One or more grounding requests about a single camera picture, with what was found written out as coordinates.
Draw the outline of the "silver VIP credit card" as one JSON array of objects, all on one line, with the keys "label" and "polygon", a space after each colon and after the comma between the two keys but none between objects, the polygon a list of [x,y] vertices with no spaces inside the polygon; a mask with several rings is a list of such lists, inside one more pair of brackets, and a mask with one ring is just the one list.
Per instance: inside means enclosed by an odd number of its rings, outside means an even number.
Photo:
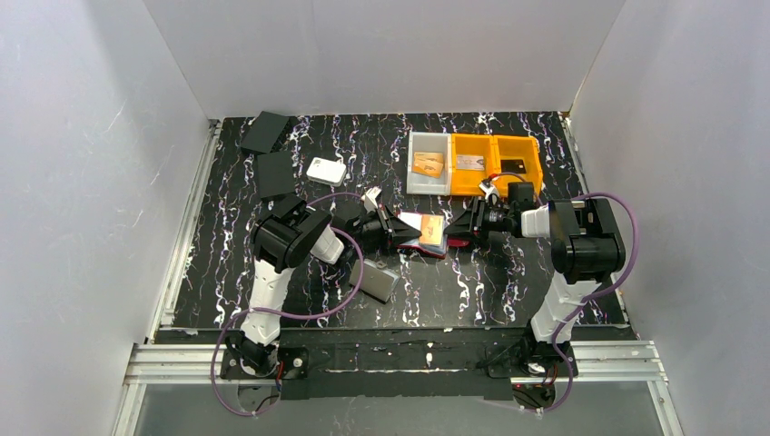
[{"label": "silver VIP credit card", "polygon": [[456,168],[460,171],[481,171],[486,169],[485,159],[481,155],[458,154],[456,156]]}]

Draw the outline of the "black box near device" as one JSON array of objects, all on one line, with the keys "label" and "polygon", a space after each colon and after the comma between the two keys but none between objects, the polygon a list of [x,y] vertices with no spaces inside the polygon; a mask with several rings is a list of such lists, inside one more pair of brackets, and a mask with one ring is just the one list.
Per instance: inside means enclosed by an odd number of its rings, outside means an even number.
[{"label": "black box near device", "polygon": [[295,194],[292,153],[279,151],[257,157],[257,191],[262,201]]}]

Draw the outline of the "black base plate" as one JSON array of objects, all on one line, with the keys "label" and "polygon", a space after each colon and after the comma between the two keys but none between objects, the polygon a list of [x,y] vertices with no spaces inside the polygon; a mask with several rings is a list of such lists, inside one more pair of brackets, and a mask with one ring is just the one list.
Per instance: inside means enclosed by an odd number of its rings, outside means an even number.
[{"label": "black base plate", "polygon": [[332,397],[466,396],[506,401],[515,382],[551,385],[578,375],[570,345],[568,367],[532,375],[511,360],[523,327],[299,329],[273,343],[278,366],[256,375],[222,347],[217,375],[224,381],[278,382],[285,401]]}]

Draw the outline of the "black box far corner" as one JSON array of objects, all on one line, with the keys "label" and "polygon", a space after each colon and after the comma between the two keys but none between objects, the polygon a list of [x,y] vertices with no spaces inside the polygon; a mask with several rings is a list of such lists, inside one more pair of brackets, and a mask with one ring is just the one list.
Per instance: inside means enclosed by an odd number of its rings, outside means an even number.
[{"label": "black box far corner", "polygon": [[270,154],[277,151],[292,129],[292,117],[262,111],[243,137],[240,149],[244,154]]}]

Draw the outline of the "orange credit card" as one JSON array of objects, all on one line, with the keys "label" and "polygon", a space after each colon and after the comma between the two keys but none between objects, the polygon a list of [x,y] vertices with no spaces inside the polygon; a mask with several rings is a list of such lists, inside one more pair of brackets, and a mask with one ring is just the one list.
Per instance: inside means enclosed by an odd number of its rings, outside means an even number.
[{"label": "orange credit card", "polygon": [[432,178],[440,178],[444,169],[444,163],[432,160],[418,160],[411,168],[411,171]]},{"label": "orange credit card", "polygon": [[419,243],[441,246],[444,241],[445,219],[442,215],[423,214],[420,218]]},{"label": "orange credit card", "polygon": [[445,163],[444,154],[442,153],[415,152],[412,157],[413,163],[418,160],[432,160]]}]

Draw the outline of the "black VIP credit card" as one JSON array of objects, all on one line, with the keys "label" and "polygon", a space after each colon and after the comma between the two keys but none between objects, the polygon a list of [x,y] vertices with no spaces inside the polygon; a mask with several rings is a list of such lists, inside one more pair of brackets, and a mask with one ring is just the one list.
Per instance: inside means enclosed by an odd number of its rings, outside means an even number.
[{"label": "black VIP credit card", "polygon": [[525,174],[527,166],[522,159],[501,159],[500,166],[503,173]]}]

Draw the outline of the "white plastic bin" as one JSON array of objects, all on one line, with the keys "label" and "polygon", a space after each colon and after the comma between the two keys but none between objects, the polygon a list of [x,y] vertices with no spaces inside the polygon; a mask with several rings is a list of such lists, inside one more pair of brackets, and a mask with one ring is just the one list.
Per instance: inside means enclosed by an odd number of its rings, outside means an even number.
[{"label": "white plastic bin", "polygon": [[453,172],[450,152],[449,134],[411,132],[407,193],[449,195]]}]

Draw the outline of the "aluminium frame rail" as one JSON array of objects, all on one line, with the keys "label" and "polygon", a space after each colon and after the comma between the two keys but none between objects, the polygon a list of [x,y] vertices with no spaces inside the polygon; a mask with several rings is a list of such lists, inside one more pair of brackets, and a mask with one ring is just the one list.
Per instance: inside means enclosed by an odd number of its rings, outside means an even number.
[{"label": "aluminium frame rail", "polygon": [[324,338],[257,377],[210,344],[137,346],[116,435],[679,435],[652,342],[575,346],[574,381],[491,378],[472,342]]}]

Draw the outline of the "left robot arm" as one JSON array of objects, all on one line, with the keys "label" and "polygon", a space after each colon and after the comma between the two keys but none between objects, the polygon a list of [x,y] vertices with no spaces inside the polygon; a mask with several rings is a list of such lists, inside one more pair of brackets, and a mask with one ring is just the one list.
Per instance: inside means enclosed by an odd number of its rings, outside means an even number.
[{"label": "left robot arm", "polygon": [[363,197],[367,213],[354,219],[348,229],[337,227],[329,213],[290,193],[257,219],[251,233],[255,275],[248,310],[240,327],[239,340],[228,342],[231,354],[238,356],[256,375],[269,374],[278,366],[273,342],[281,333],[280,319],[288,314],[282,306],[294,270],[308,257],[329,265],[341,257],[345,243],[358,255],[351,276],[352,290],[337,306],[314,314],[293,314],[292,318],[311,321],[327,318],[344,309],[358,292],[386,302],[399,277],[366,260],[364,243],[406,244],[421,237],[411,226],[380,204],[379,190],[372,188]]}]

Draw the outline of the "orange credit card in bin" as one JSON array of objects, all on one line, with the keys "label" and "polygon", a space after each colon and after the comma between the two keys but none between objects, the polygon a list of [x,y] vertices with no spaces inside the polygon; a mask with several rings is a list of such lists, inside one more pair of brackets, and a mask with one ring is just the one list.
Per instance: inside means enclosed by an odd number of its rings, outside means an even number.
[{"label": "orange credit card in bin", "polygon": [[412,157],[413,163],[418,160],[432,160],[445,163],[444,154],[442,153],[415,152]]}]

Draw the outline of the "silver metal card case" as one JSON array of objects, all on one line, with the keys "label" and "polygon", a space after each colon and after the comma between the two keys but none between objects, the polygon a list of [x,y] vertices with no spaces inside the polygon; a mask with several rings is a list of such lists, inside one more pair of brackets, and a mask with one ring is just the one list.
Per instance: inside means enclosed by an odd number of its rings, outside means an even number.
[{"label": "silver metal card case", "polygon": [[359,285],[359,291],[380,303],[387,303],[394,293],[400,276],[384,263],[357,260],[351,270],[349,283]]}]

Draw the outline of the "yellow right plastic bin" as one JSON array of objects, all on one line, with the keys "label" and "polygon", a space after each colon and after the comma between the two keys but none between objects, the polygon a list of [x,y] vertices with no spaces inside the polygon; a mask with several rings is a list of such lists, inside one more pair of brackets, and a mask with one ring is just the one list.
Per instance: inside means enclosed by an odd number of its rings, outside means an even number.
[{"label": "yellow right plastic bin", "polygon": [[499,149],[501,171],[520,175],[533,184],[536,194],[540,194],[544,176],[538,141],[530,136],[495,135],[494,138]]}]

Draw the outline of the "red leather card holder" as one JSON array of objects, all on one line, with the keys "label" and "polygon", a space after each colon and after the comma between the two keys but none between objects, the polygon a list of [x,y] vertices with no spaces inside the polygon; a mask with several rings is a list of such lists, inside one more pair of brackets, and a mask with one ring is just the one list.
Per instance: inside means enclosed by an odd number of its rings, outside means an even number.
[{"label": "red leather card holder", "polygon": [[469,242],[449,238],[444,230],[448,222],[443,215],[400,212],[398,218],[420,232],[420,236],[397,245],[398,249],[415,250],[422,254],[444,259],[449,248],[463,248]]}]

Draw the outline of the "white square device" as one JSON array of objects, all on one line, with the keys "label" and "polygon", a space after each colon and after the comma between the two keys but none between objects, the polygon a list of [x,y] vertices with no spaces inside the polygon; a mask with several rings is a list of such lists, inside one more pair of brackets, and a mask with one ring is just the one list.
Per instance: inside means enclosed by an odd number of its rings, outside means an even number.
[{"label": "white square device", "polygon": [[347,166],[344,163],[320,157],[314,157],[306,171],[309,180],[333,187],[342,186],[346,174]]}]

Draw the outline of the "yellow middle plastic bin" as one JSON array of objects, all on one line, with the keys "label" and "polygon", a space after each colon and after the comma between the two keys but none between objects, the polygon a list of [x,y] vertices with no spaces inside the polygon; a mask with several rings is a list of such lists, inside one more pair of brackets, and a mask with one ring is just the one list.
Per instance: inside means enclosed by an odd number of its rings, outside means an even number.
[{"label": "yellow middle plastic bin", "polygon": [[451,135],[452,176],[450,194],[480,196],[481,182],[498,173],[499,153],[492,135]]}]

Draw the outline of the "yellow plastic bin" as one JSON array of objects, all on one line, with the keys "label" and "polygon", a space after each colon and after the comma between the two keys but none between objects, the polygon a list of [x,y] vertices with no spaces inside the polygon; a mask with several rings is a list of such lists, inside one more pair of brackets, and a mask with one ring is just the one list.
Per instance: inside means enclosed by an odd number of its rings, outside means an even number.
[{"label": "yellow plastic bin", "polygon": [[533,184],[536,194],[540,194],[544,176],[538,141],[530,136],[495,135],[494,138],[499,149],[501,171],[520,175]]},{"label": "yellow plastic bin", "polygon": [[450,194],[480,196],[481,182],[498,173],[499,153],[492,135],[451,135],[452,176]]}]

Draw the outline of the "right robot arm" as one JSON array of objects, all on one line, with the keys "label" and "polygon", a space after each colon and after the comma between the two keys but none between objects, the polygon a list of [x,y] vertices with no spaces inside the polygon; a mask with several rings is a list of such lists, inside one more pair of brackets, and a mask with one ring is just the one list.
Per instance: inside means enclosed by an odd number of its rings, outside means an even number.
[{"label": "right robot arm", "polygon": [[494,192],[474,200],[478,214],[470,229],[474,236],[499,232],[549,240],[554,275],[510,356],[524,372],[554,375],[569,366],[578,313],[588,296],[625,265],[626,247],[608,199],[584,197],[536,205],[530,183],[511,186],[514,191],[505,203]]}]

